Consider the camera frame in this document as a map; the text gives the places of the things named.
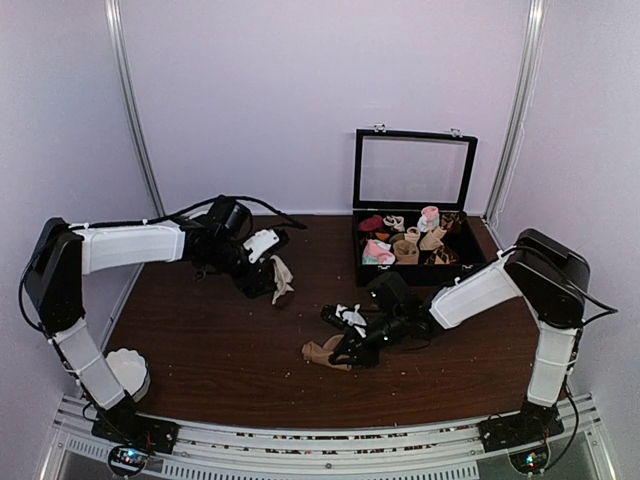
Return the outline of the cream and brown sock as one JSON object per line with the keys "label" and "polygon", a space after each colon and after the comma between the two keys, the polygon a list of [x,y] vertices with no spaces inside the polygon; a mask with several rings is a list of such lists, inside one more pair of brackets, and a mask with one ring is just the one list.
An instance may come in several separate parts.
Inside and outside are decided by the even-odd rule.
{"label": "cream and brown sock", "polygon": [[274,269],[275,289],[272,296],[274,307],[284,308],[294,298],[295,291],[292,287],[293,274],[284,261],[277,255],[271,257]]}

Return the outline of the tan brown ribbed sock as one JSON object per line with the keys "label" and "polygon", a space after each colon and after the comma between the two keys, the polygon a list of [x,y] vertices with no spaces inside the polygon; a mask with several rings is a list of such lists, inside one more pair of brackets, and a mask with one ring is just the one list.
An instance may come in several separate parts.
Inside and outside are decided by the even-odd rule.
{"label": "tan brown ribbed sock", "polygon": [[343,339],[343,334],[333,335],[326,340],[323,345],[319,345],[314,341],[305,343],[301,348],[301,354],[305,361],[312,362],[317,365],[332,368],[334,370],[351,371],[351,365],[334,365],[329,361],[329,357]]}

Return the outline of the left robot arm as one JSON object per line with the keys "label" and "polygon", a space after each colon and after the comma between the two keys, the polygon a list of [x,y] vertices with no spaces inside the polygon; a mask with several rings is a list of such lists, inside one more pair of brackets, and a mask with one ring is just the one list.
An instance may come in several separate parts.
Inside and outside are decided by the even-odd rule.
{"label": "left robot arm", "polygon": [[42,333],[106,414],[106,429],[123,444],[137,442],[144,424],[131,394],[117,379],[87,331],[82,279],[96,271],[154,262],[188,261],[203,274],[227,274],[248,298],[292,292],[293,276],[276,255],[288,241],[282,229],[243,235],[251,211],[242,197],[219,195],[150,220],[70,224],[49,219],[18,287],[18,300],[37,314],[28,324]]}

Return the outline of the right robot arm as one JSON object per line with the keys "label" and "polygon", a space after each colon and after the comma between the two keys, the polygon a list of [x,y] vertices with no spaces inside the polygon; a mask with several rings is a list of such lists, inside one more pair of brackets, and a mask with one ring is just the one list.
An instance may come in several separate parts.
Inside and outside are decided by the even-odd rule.
{"label": "right robot arm", "polygon": [[554,406],[573,362],[591,269],[587,260],[533,228],[496,259],[421,299],[401,275],[386,271],[368,293],[379,317],[367,320],[359,306],[327,305],[321,317],[340,328],[342,339],[329,355],[338,366],[373,367],[380,350],[406,336],[431,340],[472,317],[513,298],[522,298],[540,324],[532,376],[525,400],[513,419],[519,440],[535,440],[551,424]]}

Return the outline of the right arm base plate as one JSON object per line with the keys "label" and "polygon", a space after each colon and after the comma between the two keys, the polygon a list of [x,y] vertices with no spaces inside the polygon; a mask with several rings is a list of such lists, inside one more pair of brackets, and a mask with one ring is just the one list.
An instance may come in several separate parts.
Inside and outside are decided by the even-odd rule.
{"label": "right arm base plate", "polygon": [[564,424],[559,417],[550,420],[519,412],[492,417],[478,424],[479,436],[485,452],[512,449],[562,434]]}

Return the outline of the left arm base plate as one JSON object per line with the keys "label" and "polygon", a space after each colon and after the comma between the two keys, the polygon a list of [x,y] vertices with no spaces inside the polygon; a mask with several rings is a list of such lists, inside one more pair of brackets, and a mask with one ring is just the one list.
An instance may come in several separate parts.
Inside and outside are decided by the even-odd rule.
{"label": "left arm base plate", "polygon": [[179,425],[172,421],[135,416],[132,426],[112,427],[106,420],[98,420],[91,433],[113,443],[135,446],[148,452],[171,454],[178,437]]}

